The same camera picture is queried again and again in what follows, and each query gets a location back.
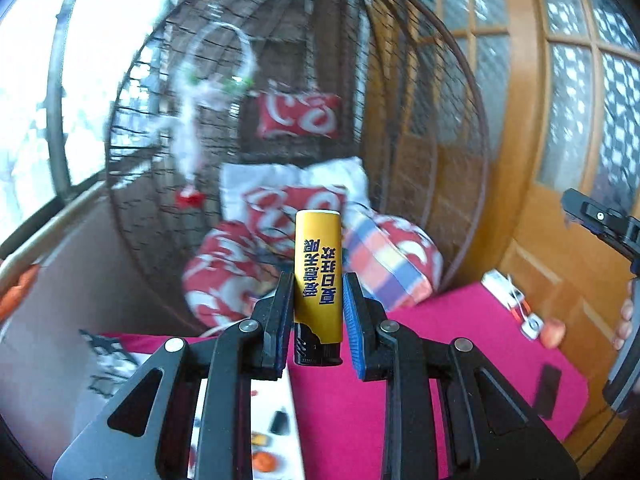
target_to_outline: gray wall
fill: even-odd
[[[193,335],[142,285],[104,198],[45,262],[0,342],[0,413],[47,475],[74,436],[92,361],[79,328]]]

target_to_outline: pink table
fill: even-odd
[[[556,407],[552,419],[546,421],[559,440],[569,435],[587,403],[586,379],[560,351],[546,350],[538,341],[526,340],[513,316],[482,285],[460,288],[415,308],[392,312],[390,317],[424,338],[445,343],[460,336],[471,339],[530,404],[543,365],[560,368]],[[127,350],[147,353],[167,339],[120,337]],[[385,383],[357,380],[346,335],[341,355],[344,365],[340,367],[289,367],[306,480],[380,477]],[[447,466],[443,429],[438,421],[436,434],[438,466],[444,478]]]

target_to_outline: human hand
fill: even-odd
[[[631,300],[631,292],[633,287],[634,280],[631,280],[626,284],[626,291],[628,293],[628,298],[626,298],[625,302],[622,304],[622,308],[620,309],[620,317],[621,320],[616,327],[616,333],[613,336],[613,348],[616,350],[620,350],[625,341],[631,336],[633,331],[633,326],[631,325],[631,317],[634,313],[634,304]],[[640,379],[634,385],[634,392],[636,394],[640,394]]]

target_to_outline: yellow lighter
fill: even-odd
[[[342,363],[342,226],[340,213],[302,210],[296,214],[294,260],[296,364]]]

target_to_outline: wicker mesh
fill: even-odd
[[[202,210],[181,210],[174,193],[184,180],[169,153],[170,139],[151,135],[149,118],[177,110],[174,68],[196,33],[217,20],[252,38],[256,90],[276,85],[337,93],[340,139],[257,139],[252,97],[225,112],[200,108],[206,164],[198,186],[207,200]],[[425,37],[420,42],[418,28]],[[221,28],[196,52],[201,77],[231,76],[240,60],[238,38]],[[121,83],[106,164],[130,254],[162,301],[180,310],[186,309],[184,265],[220,221],[223,162],[306,166],[353,155],[363,160],[372,206],[409,219],[434,239],[445,258],[446,286],[484,202],[488,134],[462,51],[418,0],[183,0],[145,41]]]

